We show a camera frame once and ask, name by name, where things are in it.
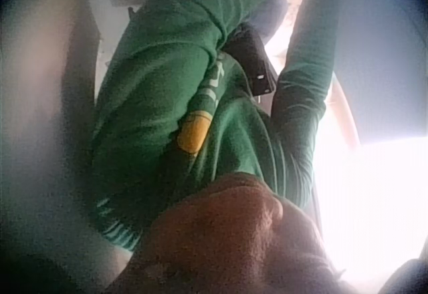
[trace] yellow patch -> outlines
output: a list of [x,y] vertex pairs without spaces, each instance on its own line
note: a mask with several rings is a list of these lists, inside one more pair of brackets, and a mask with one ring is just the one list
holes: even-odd
[[177,138],[180,149],[189,154],[197,154],[207,137],[212,119],[211,114],[202,110],[190,113]]

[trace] green sleeve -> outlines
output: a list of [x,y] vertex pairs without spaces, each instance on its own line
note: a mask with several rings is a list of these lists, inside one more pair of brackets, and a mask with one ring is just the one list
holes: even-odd
[[318,123],[332,79],[338,0],[304,0],[272,105],[286,157],[287,199],[303,207],[312,191]]
[[98,96],[92,147],[99,177],[153,172],[219,48],[262,1],[147,0],[125,31]]

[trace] green jacket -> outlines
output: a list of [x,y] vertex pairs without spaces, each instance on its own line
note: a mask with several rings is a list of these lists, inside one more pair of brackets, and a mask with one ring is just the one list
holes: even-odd
[[230,172],[304,206],[334,61],[337,0],[304,0],[269,117],[220,50],[263,0],[148,0],[98,96],[92,218],[133,250],[166,208]]

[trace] person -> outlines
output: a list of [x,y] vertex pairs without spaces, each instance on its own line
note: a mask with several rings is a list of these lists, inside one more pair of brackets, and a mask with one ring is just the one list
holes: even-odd
[[264,0],[147,0],[96,106],[91,217],[133,256],[106,293],[344,293],[302,212],[338,0],[304,0],[272,114],[222,52]]

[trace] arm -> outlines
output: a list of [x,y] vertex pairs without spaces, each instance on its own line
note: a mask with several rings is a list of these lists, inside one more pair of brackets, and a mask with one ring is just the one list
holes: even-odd
[[303,0],[272,105],[286,157],[285,197],[303,207],[312,189],[318,123],[332,79],[338,0]]
[[142,176],[152,172],[217,51],[262,1],[147,0],[123,35],[98,96],[94,168],[108,170],[106,162],[119,153],[130,161],[111,159],[111,168],[127,171],[133,154],[143,151],[138,167]]

